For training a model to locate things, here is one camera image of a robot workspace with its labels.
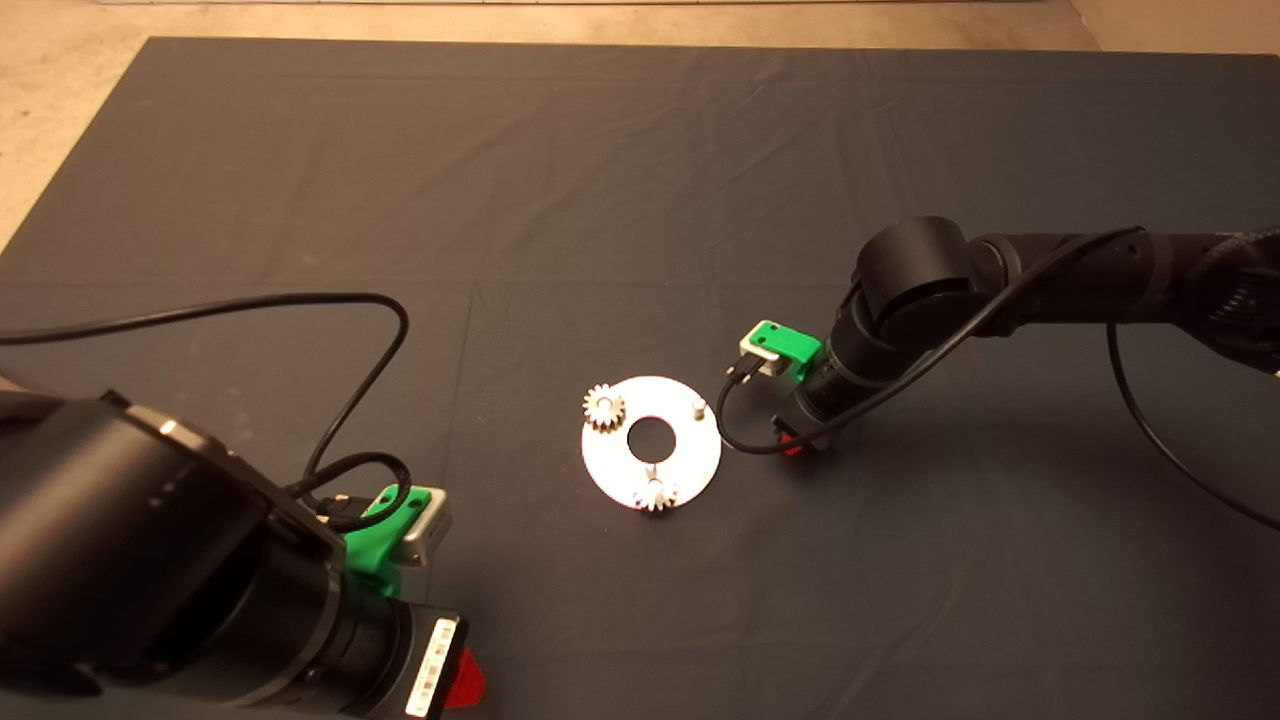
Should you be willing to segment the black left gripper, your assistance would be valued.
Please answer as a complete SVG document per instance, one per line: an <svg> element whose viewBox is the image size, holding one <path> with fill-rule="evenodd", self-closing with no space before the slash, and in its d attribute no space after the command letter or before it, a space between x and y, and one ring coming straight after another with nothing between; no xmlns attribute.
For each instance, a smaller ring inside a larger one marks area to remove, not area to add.
<svg viewBox="0 0 1280 720"><path fill-rule="evenodd" d="M424 603L380 598L389 612L360 630L367 656L355 698L342 714L356 719L440 719L445 710L479 706L486 678L470 647L468 619Z"/></svg>

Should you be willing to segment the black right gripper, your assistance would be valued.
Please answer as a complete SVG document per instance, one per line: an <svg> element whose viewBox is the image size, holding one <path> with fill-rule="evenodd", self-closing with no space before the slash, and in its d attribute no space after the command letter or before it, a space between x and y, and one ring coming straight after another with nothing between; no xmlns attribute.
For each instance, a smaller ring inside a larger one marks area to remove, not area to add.
<svg viewBox="0 0 1280 720"><path fill-rule="evenodd" d="M837 430L810 442L797 439L818 430L826 421L827 418L813 409L799 389L790 392L774 413L774 434L782 447L781 454L795 457L826 452L838 436Z"/></svg>

